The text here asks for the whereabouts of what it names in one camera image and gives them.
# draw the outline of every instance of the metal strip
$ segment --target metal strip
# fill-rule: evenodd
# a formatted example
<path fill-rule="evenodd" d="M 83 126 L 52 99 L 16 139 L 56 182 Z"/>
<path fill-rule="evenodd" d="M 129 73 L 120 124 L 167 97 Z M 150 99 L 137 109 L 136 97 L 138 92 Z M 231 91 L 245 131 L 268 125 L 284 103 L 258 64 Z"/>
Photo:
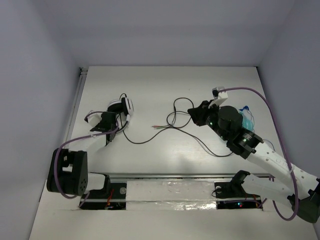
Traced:
<path fill-rule="evenodd" d="M 74 97 L 74 101 L 73 101 L 73 105 L 72 105 L 72 112 L 69 117 L 69 124 L 68 124 L 68 128 L 66 130 L 64 142 L 71 139 L 72 132 L 74 130 L 74 126 L 75 126 L 75 122 L 76 122 L 76 118 L 77 118 L 77 113 L 78 113 L 78 108 L 80 105 L 81 96 L 84 91 L 85 82 L 87 79 L 87 74 L 88 74 L 88 69 L 82 68 L 81 73 L 80 73 L 80 77 L 79 77 L 78 86 L 77 86 L 77 89 L 75 92 L 75 97 Z"/>

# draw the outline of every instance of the screw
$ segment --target screw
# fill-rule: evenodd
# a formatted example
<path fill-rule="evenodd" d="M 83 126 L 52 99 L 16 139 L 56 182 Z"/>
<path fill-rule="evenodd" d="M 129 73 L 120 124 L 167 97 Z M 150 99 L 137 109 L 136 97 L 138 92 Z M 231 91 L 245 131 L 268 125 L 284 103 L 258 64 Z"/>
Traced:
<path fill-rule="evenodd" d="M 127 189 L 125 187 L 120 188 L 120 194 L 126 194 Z"/>

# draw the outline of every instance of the white table surface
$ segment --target white table surface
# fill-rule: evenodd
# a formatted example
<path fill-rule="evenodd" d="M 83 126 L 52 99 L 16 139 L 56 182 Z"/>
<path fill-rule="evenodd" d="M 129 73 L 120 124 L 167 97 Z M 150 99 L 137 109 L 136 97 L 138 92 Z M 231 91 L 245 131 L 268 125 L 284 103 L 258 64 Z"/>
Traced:
<path fill-rule="evenodd" d="M 165 124 L 175 98 L 187 97 L 198 106 L 211 99 L 211 89 L 218 86 L 251 87 L 263 93 L 254 67 L 90 67 L 82 93 L 72 138 L 85 135 L 89 126 L 83 121 L 90 110 L 104 110 L 108 102 L 126 92 L 135 106 L 135 115 L 127 135 L 135 141 L 151 137 L 156 130 L 151 125 Z M 242 108 L 248 105 L 255 117 L 256 133 L 273 142 L 280 153 L 279 142 L 264 103 L 253 93 L 233 91 L 228 105 Z M 187 101 L 177 103 L 186 110 Z M 178 116 L 178 123 L 187 118 Z M 190 123 L 186 131 L 200 137 L 219 153 L 228 150 L 209 127 Z M 234 174 L 238 170 L 265 173 L 236 156 L 216 158 L 205 153 L 192 138 L 168 130 L 152 142 L 143 145 L 129 143 L 123 135 L 99 151 L 89 162 L 90 171 L 142 174 Z M 31 240 L 316 240 L 312 224 L 296 217 L 282 220 L 271 201 L 258 209 L 241 210 L 80 210 L 80 198 L 65 199 L 44 188 Z M 279 204 L 288 217 L 292 210 Z"/>
<path fill-rule="evenodd" d="M 134 104 L 127 136 L 142 142 L 158 130 L 152 125 L 165 125 L 176 98 L 190 98 L 197 107 L 210 100 L 212 88 L 250 87 L 264 94 L 255 67 L 122 67 L 92 66 L 88 70 L 71 138 L 87 135 L 90 126 L 84 116 L 90 111 L 106 110 L 108 103 L 127 93 Z M 248 105 L 255 119 L 255 132 L 273 142 L 280 151 L 269 110 L 254 93 L 244 90 L 228 92 L 224 105 L 238 109 Z M 179 100 L 177 110 L 187 111 L 191 103 Z M 178 115 L 177 126 L 188 120 Z M 198 127 L 191 121 L 183 130 L 199 137 L 219 155 L 229 153 L 209 127 Z M 260 167 L 236 155 L 218 158 L 207 154 L 192 138 L 174 129 L 160 133 L 151 142 L 136 145 L 119 134 L 113 142 L 88 160 L 88 170 L 101 173 L 164 175 L 233 175 L 239 170 L 265 174 Z"/>

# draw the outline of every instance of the zip tie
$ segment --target zip tie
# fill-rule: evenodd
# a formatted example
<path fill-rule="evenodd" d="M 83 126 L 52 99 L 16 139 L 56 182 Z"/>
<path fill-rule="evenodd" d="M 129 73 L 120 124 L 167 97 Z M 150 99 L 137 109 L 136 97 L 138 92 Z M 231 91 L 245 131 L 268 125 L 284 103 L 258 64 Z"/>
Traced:
<path fill-rule="evenodd" d="M 289 174 L 291 174 L 294 170 L 295 170 L 295 165 L 292 165 L 292 168 L 291 168 L 291 170 L 289 171 Z"/>

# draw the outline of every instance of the red wire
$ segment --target red wire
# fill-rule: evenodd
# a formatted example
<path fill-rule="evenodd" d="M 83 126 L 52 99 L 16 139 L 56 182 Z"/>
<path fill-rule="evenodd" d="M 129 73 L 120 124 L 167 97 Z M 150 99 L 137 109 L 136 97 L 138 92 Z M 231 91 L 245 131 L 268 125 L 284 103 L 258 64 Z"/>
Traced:
<path fill-rule="evenodd" d="M 110 199 L 112 198 L 112 194 L 114 194 L 114 189 L 111 190 L 110 196 L 108 197 L 106 201 L 106 207 L 110 206 Z"/>

